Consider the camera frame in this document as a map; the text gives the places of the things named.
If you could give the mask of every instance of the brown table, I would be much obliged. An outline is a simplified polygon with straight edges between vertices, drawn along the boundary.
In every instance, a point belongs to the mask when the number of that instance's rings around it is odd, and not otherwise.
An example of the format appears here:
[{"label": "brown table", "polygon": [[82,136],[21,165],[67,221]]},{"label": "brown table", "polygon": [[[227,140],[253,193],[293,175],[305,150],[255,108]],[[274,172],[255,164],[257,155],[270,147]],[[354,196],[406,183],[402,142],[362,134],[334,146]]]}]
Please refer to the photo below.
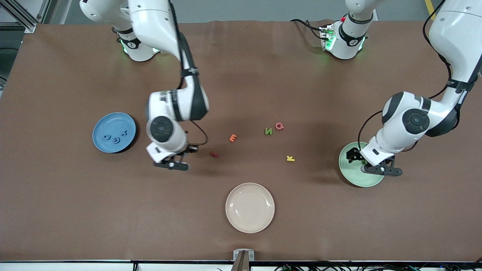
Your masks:
[{"label": "brown table", "polygon": [[[174,57],[131,61],[109,26],[37,26],[0,101],[0,258],[224,259],[248,247],[258,260],[477,259],[482,84],[459,128],[397,155],[403,176],[362,189],[338,169],[342,147],[392,94],[429,96],[445,84],[421,26],[375,22],[356,59],[340,61],[295,23],[182,25],[211,103],[199,121],[210,141],[186,157],[188,172],[152,166],[145,150],[145,104],[177,86]],[[124,153],[102,153],[92,129],[116,111],[138,121],[140,136]],[[285,129],[264,135],[277,122]],[[362,139],[380,127],[376,118]],[[237,231],[225,215],[244,182],[275,200],[260,233]]]}]

